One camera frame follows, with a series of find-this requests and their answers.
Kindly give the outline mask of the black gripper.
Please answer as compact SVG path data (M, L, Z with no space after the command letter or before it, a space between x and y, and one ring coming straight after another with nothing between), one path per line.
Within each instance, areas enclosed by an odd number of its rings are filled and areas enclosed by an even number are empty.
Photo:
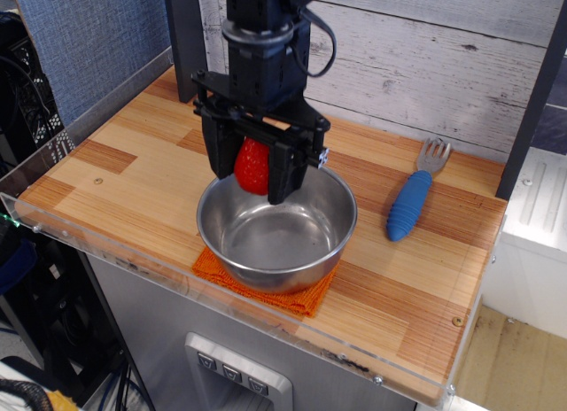
M313 75L308 68L312 26L331 32L318 17L281 18L272 28L226 19L228 73L198 70L191 76L198 87L195 113L216 177L234 172L245 138L265 144L271 205L301 188L307 165L321 167L328 159L323 141L330 122L304 98Z

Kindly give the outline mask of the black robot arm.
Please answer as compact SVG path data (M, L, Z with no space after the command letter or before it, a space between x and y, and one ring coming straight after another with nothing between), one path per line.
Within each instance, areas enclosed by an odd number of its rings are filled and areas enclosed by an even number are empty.
M268 147L268 202L284 202L304 180L307 167L327 161L324 135L330 122L304 98L311 27L332 31L308 10L314 0L227 0L222 35L229 71L198 70L195 113L202 120L215 175L233 174L247 139Z

